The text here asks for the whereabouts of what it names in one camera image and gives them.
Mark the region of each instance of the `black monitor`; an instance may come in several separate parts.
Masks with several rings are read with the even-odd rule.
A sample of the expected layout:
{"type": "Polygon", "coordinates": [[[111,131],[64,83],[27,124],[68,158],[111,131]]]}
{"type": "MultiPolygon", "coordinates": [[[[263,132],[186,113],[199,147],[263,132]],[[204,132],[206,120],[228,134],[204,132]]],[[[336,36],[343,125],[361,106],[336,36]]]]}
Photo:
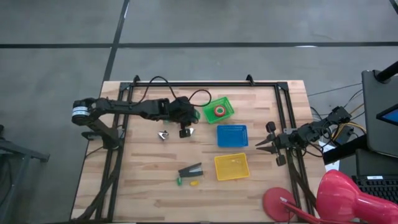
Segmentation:
{"type": "Polygon", "coordinates": [[[378,113],[376,118],[398,126],[398,104],[378,113]]]}

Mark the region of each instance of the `wooden tabletop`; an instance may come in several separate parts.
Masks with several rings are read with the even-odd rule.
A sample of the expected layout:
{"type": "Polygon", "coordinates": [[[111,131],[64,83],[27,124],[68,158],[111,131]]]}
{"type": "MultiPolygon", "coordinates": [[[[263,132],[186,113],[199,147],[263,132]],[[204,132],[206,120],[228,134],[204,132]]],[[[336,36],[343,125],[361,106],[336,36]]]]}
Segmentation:
{"type": "MultiPolygon", "coordinates": [[[[312,121],[310,105],[303,81],[288,81],[290,97],[297,126],[312,121]]],[[[101,97],[116,99],[120,82],[105,82],[101,97]]],[[[198,87],[175,87],[178,96],[190,96],[198,87]]],[[[255,144],[267,136],[266,123],[274,121],[276,133],[280,133],[279,114],[274,89],[271,87],[204,87],[213,99],[227,96],[235,110],[232,117],[218,124],[245,124],[248,128],[249,146],[244,148],[219,148],[216,143],[216,127],[208,124],[201,108],[201,118],[193,136],[180,139],[179,125],[144,120],[130,116],[126,132],[122,170],[118,196],[114,210],[116,222],[269,222],[262,209],[261,198],[271,187],[283,187],[291,191],[287,165],[278,167],[275,155],[256,150],[255,144]],[[162,141],[158,132],[167,130],[169,138],[162,141]],[[250,177],[218,181],[214,157],[246,153],[250,177]],[[178,170],[202,163],[204,175],[183,179],[178,186],[178,170]],[[198,180],[199,185],[190,186],[198,180]]],[[[142,98],[145,88],[134,87],[133,101],[142,98]]],[[[170,98],[166,87],[150,87],[147,99],[170,98]]],[[[191,103],[208,101],[206,93],[196,94],[191,103]]],[[[287,109],[284,104],[285,117],[287,109]]],[[[111,126],[113,115],[101,120],[111,126]]],[[[92,141],[87,153],[102,146],[92,141]]],[[[98,193],[106,157],[104,149],[93,153],[84,163],[76,195],[72,218],[78,217],[98,193]]],[[[310,155],[304,157],[311,190],[317,192],[325,173],[323,161],[310,155]]],[[[304,206],[303,193],[300,192],[304,206]]],[[[108,197],[104,214],[108,209],[108,197]]]]}

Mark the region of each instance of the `lamp base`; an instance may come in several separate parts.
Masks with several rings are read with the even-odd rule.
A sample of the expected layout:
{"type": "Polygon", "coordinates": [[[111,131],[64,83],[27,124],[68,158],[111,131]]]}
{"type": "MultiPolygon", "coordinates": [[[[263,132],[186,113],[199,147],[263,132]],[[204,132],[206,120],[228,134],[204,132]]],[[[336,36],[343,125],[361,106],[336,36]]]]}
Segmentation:
{"type": "Polygon", "coordinates": [[[262,197],[262,207],[265,213],[273,220],[287,222],[294,216],[294,213],[286,209],[286,206],[281,203],[280,198],[284,198],[294,205],[296,204],[292,193],[286,189],[274,187],[265,192],[262,197]]]}

